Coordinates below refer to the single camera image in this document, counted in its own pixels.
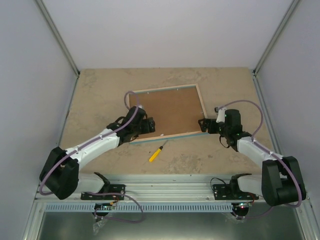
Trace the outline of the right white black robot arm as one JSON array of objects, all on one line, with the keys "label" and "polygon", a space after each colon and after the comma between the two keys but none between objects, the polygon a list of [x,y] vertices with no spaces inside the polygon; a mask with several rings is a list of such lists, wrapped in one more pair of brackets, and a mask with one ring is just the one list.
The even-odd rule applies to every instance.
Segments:
[{"label": "right white black robot arm", "polygon": [[305,200],[306,189],[298,160],[271,151],[243,131],[238,110],[222,108],[216,119],[203,118],[198,124],[202,132],[217,134],[226,140],[225,148],[243,154],[261,168],[260,174],[241,173],[231,177],[227,186],[232,198],[240,200],[251,193],[264,198],[272,207],[298,207]]}]

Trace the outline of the blue wooden picture frame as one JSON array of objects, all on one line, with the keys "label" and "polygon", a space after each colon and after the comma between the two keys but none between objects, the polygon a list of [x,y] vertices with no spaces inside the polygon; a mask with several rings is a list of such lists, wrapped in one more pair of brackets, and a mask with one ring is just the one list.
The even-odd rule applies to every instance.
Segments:
[{"label": "blue wooden picture frame", "polygon": [[131,144],[205,134],[198,121],[208,115],[197,83],[135,90],[125,100],[129,107],[140,104],[155,121],[155,132],[141,134]]}]

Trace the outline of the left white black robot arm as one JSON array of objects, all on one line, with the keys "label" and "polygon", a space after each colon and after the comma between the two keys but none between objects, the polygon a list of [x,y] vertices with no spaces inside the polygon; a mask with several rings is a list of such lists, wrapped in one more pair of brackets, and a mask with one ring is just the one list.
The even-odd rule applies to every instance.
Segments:
[{"label": "left white black robot arm", "polygon": [[73,193],[89,194],[99,200],[107,198],[111,191],[110,181],[99,172],[81,174],[81,169],[103,153],[155,130],[154,119],[141,106],[133,106],[126,116],[119,117],[89,140],[67,149],[55,147],[40,173],[39,193],[55,195],[60,200]]}]

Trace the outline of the yellow handled screwdriver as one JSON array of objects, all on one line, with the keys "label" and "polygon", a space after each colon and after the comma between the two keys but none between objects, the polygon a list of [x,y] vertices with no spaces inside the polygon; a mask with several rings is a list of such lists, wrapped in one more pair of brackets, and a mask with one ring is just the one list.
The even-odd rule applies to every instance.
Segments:
[{"label": "yellow handled screwdriver", "polygon": [[159,153],[163,150],[164,146],[166,145],[166,143],[168,142],[169,140],[167,139],[154,153],[153,155],[149,158],[149,162],[153,162],[157,156],[159,155]]}]

